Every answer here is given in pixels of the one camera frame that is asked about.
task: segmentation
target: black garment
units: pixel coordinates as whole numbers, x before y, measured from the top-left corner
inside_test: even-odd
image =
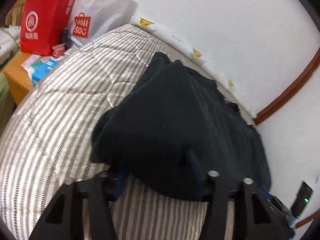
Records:
[[[160,52],[130,95],[100,118],[92,144],[92,162],[124,160],[135,177],[177,199],[203,199],[210,170],[271,186],[254,127],[225,104],[214,80]]]

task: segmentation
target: wooden nightstand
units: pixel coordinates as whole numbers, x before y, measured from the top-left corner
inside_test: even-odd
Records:
[[[24,97],[32,90],[32,81],[21,64],[29,58],[31,54],[18,52],[17,55],[3,69],[7,78],[10,93],[18,105]]]

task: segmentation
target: shopping bag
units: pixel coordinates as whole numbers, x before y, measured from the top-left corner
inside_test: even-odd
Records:
[[[122,25],[130,0],[76,0],[68,22],[69,46],[89,41]]]
[[[73,35],[87,39],[90,21],[91,17],[85,17],[84,13],[79,13],[79,16],[75,17],[76,27],[73,30]]]
[[[75,0],[27,0],[21,19],[21,51],[48,56],[59,44]]]

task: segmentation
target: brown molding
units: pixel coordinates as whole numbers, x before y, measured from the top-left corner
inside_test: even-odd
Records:
[[[313,59],[310,61],[308,66],[302,71],[302,73],[296,78],[295,81],[281,94],[279,95],[270,105],[261,110],[257,114],[257,118],[253,119],[256,125],[262,123],[268,119],[282,106],[284,106],[303,86],[313,73],[316,71],[320,64],[320,48],[316,52]]]
[[[306,217],[305,219],[302,219],[301,221],[299,221],[298,223],[296,223],[294,229],[300,228],[302,226],[304,226],[305,224],[309,223],[311,220],[315,219],[318,215],[320,210],[314,212],[312,215]]]

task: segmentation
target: blue package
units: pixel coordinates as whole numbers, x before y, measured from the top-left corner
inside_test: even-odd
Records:
[[[50,70],[52,70],[56,65],[58,65],[58,61],[53,59],[46,60],[42,65],[40,65],[37,70],[32,74],[32,85],[33,87],[38,84],[38,82],[47,75]]]

